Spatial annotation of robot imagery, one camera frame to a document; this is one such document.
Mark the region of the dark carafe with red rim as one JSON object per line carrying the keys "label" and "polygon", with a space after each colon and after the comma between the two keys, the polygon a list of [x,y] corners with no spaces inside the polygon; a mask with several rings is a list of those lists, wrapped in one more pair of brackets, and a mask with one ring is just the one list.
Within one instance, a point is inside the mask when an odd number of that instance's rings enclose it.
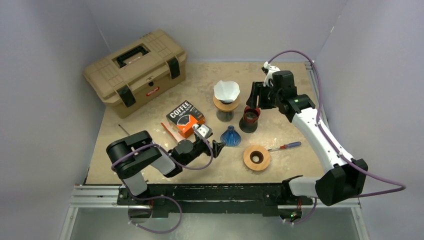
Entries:
{"label": "dark carafe with red rim", "polygon": [[244,133],[253,133],[258,128],[258,120],[261,111],[259,108],[250,108],[246,106],[243,111],[243,115],[239,121],[239,128]]}

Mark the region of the white paper coffee filter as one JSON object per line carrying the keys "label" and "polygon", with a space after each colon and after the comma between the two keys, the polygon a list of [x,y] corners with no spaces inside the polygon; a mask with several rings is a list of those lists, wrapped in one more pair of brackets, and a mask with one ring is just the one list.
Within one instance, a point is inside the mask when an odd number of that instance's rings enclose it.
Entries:
{"label": "white paper coffee filter", "polygon": [[213,86],[214,97],[222,103],[230,104],[240,95],[240,87],[235,81],[220,80]]}

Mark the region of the clear glass carafe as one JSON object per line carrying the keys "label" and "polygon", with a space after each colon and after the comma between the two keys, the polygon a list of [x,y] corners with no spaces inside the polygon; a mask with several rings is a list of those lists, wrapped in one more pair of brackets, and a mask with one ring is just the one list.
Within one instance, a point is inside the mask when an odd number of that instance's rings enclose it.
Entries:
{"label": "clear glass carafe", "polygon": [[217,110],[216,111],[216,117],[221,121],[221,122],[229,122],[233,119],[234,117],[234,112],[233,111],[222,111],[222,110]]}

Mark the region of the black orange coffee filter box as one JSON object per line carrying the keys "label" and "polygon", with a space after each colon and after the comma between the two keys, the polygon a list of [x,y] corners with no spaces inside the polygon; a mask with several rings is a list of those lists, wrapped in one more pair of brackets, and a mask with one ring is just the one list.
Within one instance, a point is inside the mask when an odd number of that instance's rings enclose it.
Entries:
{"label": "black orange coffee filter box", "polygon": [[184,139],[187,139],[194,133],[193,126],[195,124],[201,125],[206,123],[204,114],[188,100],[180,103],[165,117],[170,126]]}

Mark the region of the blue glass dripper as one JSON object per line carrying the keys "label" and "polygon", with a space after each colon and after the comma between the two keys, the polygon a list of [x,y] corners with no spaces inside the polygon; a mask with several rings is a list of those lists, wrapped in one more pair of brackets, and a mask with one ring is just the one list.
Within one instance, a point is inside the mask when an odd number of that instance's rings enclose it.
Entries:
{"label": "blue glass dripper", "polygon": [[237,147],[240,145],[242,137],[233,125],[229,125],[226,131],[220,136],[220,141],[227,147]]}

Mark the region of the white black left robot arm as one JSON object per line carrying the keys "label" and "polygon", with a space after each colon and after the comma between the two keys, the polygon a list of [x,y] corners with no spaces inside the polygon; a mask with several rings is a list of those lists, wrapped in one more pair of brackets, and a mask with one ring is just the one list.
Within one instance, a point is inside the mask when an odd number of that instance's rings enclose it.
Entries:
{"label": "white black left robot arm", "polygon": [[149,199],[148,185],[142,170],[152,166],[163,176],[171,178],[183,169],[207,168],[226,146],[216,140],[209,142],[209,135],[196,131],[194,142],[185,139],[174,148],[166,150],[155,143],[149,132],[144,130],[110,143],[106,147],[106,154],[112,163],[112,171],[129,190],[130,199],[142,205]]}

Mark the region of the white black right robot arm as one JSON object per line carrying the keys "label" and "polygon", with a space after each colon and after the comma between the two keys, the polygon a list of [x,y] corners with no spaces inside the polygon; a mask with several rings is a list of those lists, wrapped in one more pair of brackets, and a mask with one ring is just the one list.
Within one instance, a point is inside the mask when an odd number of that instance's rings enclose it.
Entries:
{"label": "white black right robot arm", "polygon": [[319,119],[318,110],[307,94],[298,94],[294,75],[276,71],[267,83],[254,81],[248,100],[252,109],[278,108],[305,137],[317,155],[325,174],[320,178],[296,176],[284,181],[280,196],[288,204],[300,196],[318,198],[331,206],[358,197],[364,188],[368,165],[355,159],[339,144]]}

